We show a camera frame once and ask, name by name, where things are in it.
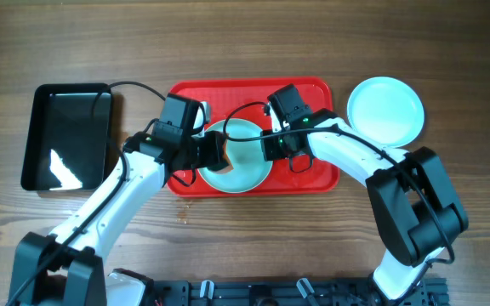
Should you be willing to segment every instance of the white plate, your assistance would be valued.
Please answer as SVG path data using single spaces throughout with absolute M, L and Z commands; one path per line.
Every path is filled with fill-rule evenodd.
M 207 131 L 222 132 L 224 121 L 212 125 Z M 260 136 L 262 129 L 256 124 L 243 119 L 230 119 L 226 132 L 233 138 L 249 138 Z M 270 174 L 273 161 L 265 161 L 259 140 L 248 142 L 229 141 L 226 144 L 226 155 L 234 167 L 228 173 L 217 174 L 207 168 L 198 172 L 203 180 L 216 190 L 226 193 L 246 192 L 262 183 Z
M 358 84 L 350 94 L 347 117 L 357 132 L 394 148 L 412 142 L 424 125 L 419 96 L 404 82 L 387 76 Z

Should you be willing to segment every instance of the plate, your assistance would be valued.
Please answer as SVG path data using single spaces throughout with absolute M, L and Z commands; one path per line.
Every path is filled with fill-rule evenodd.
M 216 122 L 207 131 L 222 132 L 224 121 Z M 233 138 L 260 136 L 262 129 L 256 124 L 243 119 L 230 119 L 226 132 Z M 228 141 L 226 155 L 231 161 L 233 170 L 228 173 L 214 173 L 207 168 L 198 172 L 207 184 L 216 190 L 226 193 L 241 193 L 260 185 L 270 174 L 273 161 L 265 161 L 259 140 L 248 142 Z
M 424 126 L 419 96 L 406 83 L 387 76 L 358 84 L 349 97 L 347 116 L 357 132 L 394 148 L 412 142 Z

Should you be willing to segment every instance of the red placemat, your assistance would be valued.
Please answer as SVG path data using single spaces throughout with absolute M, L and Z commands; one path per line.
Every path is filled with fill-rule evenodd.
M 184 81 L 171 88 L 170 93 L 179 94 L 211 105 L 211 124 L 226 119 L 238 106 L 254 101 L 268 102 L 267 98 L 277 89 L 294 84 L 306 104 L 313 111 L 321 108 L 333 109 L 332 94 L 328 85 L 318 77 L 280 77 L 217 81 Z M 254 122 L 262 129 L 271 128 L 271 120 L 264 116 L 261 106 L 251 106 L 238 112 L 235 118 Z M 299 156 L 293 160 L 294 169 L 304 169 L 309 165 L 309 157 Z M 185 181 L 191 180 L 191 172 L 177 172 Z M 293 173 L 288 160 L 274 161 L 270 174 L 262 184 L 245 193 L 228 194 L 209 186 L 197 173 L 196 182 L 185 187 L 175 179 L 168 181 L 168 187 L 182 197 L 220 196 L 266 196 L 326 192 L 339 181 L 339 169 L 324 161 L 315 159 L 311 169 L 303 173 Z

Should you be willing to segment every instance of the table surface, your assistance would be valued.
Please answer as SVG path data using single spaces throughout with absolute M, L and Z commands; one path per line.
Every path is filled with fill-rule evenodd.
M 470 217 L 456 263 L 433 274 L 448 278 L 454 305 L 490 305 L 490 2 L 114 2 L 0 1 L 0 304 L 18 241 L 47 234 L 90 195 L 20 187 L 37 86 L 135 80 L 166 93 L 190 79 L 319 76 L 344 116 L 359 82 L 391 76 L 417 91 L 427 114 L 407 149 L 439 154 Z M 117 91 L 122 141 L 162 104 Z M 366 191 L 342 174 L 318 195 L 185 200 L 166 188 L 106 269 L 156 280 L 327 279 L 368 275 L 384 250 Z

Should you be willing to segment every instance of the wooden table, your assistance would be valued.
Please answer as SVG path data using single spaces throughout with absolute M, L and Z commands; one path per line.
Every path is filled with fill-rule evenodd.
M 37 86 L 135 80 L 166 93 L 188 79 L 313 75 L 329 84 L 341 116 L 368 77 L 417 91 L 427 122 L 407 149 L 427 145 L 442 157 L 470 217 L 454 243 L 457 262 L 433 273 L 448 278 L 453 305 L 490 305 L 490 2 L 35 2 L 52 3 L 0 6 L 0 304 L 17 242 L 48 233 L 90 194 L 20 187 Z M 156 97 L 118 92 L 125 133 L 159 115 Z M 366 191 L 343 175 L 334 190 L 308 196 L 184 200 L 164 189 L 106 270 L 157 280 L 327 279 L 366 276 L 384 250 Z

